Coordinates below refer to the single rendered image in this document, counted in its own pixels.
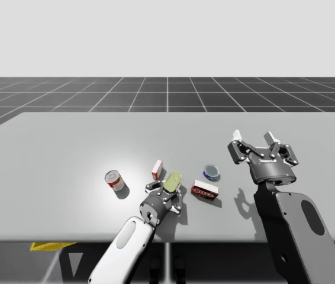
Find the red and white carton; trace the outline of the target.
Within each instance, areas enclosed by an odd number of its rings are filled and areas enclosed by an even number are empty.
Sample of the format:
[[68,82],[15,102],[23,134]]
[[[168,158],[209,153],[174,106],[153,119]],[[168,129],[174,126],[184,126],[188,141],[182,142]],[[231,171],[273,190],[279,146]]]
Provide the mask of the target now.
[[152,178],[158,180],[163,169],[163,161],[157,160],[152,169]]

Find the red and white can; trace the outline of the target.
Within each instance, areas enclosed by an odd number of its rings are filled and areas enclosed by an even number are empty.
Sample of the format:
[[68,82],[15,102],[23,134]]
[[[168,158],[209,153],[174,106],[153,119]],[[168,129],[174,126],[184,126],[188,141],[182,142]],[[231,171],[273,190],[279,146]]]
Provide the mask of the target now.
[[124,180],[117,170],[110,170],[106,173],[105,181],[115,192],[122,190],[125,186]]

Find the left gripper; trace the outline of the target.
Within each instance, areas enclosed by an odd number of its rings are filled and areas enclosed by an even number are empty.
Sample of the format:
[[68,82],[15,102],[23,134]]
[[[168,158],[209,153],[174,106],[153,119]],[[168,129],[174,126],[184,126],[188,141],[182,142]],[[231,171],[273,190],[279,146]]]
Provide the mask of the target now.
[[180,214],[183,196],[180,192],[156,191],[163,186],[163,180],[148,183],[145,192],[147,198],[140,204],[140,213],[146,223],[157,227],[169,211]]

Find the blue flat can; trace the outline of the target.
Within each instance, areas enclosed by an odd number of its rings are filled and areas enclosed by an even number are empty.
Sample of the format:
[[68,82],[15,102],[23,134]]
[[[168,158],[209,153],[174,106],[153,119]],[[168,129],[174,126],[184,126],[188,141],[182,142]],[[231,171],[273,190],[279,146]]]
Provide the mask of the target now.
[[203,169],[203,175],[208,180],[218,180],[220,177],[220,171],[217,166],[213,164],[206,164]]

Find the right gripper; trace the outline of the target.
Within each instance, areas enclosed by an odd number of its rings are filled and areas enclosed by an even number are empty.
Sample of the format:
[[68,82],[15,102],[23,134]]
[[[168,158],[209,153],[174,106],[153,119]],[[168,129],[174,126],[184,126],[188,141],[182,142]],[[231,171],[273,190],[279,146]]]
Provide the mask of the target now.
[[246,143],[239,130],[233,133],[233,139],[227,146],[235,164],[249,164],[250,175],[255,184],[274,182],[276,185],[288,185],[296,181],[291,166],[297,166],[299,161],[289,144],[284,144],[268,131],[264,135],[269,148],[256,148]]

